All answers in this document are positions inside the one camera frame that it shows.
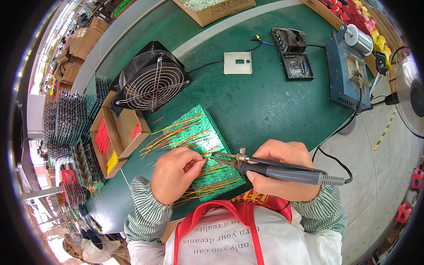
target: red stool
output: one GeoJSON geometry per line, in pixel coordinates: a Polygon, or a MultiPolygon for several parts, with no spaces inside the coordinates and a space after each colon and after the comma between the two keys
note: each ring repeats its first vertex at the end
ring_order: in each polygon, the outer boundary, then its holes
{"type": "Polygon", "coordinates": [[[411,214],[412,208],[406,202],[402,202],[398,207],[398,215],[394,218],[399,223],[406,223],[409,214],[411,214]]]}
{"type": "Polygon", "coordinates": [[[419,189],[421,188],[421,184],[423,182],[424,172],[419,168],[414,168],[412,171],[411,177],[411,189],[419,189]]]}

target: electric fan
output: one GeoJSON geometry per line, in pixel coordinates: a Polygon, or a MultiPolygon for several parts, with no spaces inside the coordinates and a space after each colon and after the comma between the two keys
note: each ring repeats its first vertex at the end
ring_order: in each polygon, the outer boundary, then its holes
{"type": "Polygon", "coordinates": [[[118,92],[112,105],[153,112],[191,81],[184,65],[160,42],[151,41],[110,84],[110,89],[118,92]]]}
{"type": "Polygon", "coordinates": [[[395,75],[396,77],[390,82],[392,94],[373,106],[381,103],[396,105],[406,127],[417,137],[424,138],[424,88],[412,55],[398,60],[395,75]]]}

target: green workbench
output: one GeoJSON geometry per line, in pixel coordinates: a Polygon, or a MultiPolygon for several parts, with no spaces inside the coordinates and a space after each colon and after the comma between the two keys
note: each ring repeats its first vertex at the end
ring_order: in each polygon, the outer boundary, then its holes
{"type": "MultiPolygon", "coordinates": [[[[117,45],[99,68],[98,74],[113,79],[132,56],[152,39],[174,50],[202,30],[186,13],[175,7],[173,2],[166,2],[154,10],[155,16],[167,12],[154,19],[148,18],[157,20],[156,24],[147,26],[143,24],[145,20],[141,20],[141,25],[136,27],[145,28],[145,31],[137,36],[131,35],[121,47],[117,45]],[[118,56],[123,49],[129,55],[118,56]]],[[[315,45],[325,45],[333,29],[304,5],[286,7],[224,30],[180,60],[190,70],[201,66],[201,63],[222,59],[224,51],[245,51],[255,47],[257,42],[251,42],[255,34],[272,42],[270,29],[275,24],[304,31],[308,43],[315,45]]],[[[353,110],[329,99],[325,50],[308,47],[306,53],[315,75],[312,81],[287,81],[276,48],[261,45],[252,51],[252,75],[224,75],[223,63],[202,68],[190,74],[193,82],[176,97],[154,113],[145,112],[144,116],[150,129],[157,131],[200,104],[209,111],[233,153],[244,146],[247,154],[251,155],[267,139],[303,142],[308,150],[312,150],[343,124],[353,110]],[[159,122],[152,124],[162,116],[159,122]]],[[[135,176],[151,179],[154,167],[146,164],[162,153],[149,154],[141,161],[139,150],[155,137],[148,137],[122,168],[128,183],[135,176]]],[[[100,190],[100,197],[90,198],[86,203],[88,212],[102,226],[103,233],[121,232],[124,219],[134,209],[125,178],[119,172],[108,179],[100,190]]],[[[231,199],[250,188],[251,184],[248,183],[219,198],[231,199]]],[[[172,220],[184,217],[199,204],[200,201],[191,200],[176,208],[172,220]]]]}

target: red apron strap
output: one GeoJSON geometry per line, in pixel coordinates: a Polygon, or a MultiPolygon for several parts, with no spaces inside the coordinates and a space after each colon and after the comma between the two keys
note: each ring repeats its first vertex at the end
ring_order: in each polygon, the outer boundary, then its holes
{"type": "Polygon", "coordinates": [[[194,211],[192,211],[175,229],[174,239],[174,265],[178,265],[178,246],[179,241],[190,232],[193,227],[198,223],[200,218],[211,208],[225,207],[227,208],[242,224],[248,226],[253,238],[253,246],[255,249],[256,260],[258,265],[264,265],[262,249],[259,242],[258,231],[254,220],[254,206],[253,203],[234,203],[226,200],[208,201],[201,204],[194,211]]]}

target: striped sleeve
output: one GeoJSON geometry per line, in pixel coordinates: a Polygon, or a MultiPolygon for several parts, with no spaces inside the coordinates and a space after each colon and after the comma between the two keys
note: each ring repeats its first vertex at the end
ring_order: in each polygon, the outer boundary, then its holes
{"type": "Polygon", "coordinates": [[[160,238],[171,218],[172,206],[158,202],[152,194],[150,182],[143,177],[135,177],[130,189],[135,209],[124,222],[127,241],[162,245],[160,238]]]}
{"type": "Polygon", "coordinates": [[[300,224],[306,232],[314,233],[328,229],[343,235],[348,217],[341,206],[338,186],[321,185],[318,195],[313,200],[292,201],[291,205],[302,216],[300,224]]]}

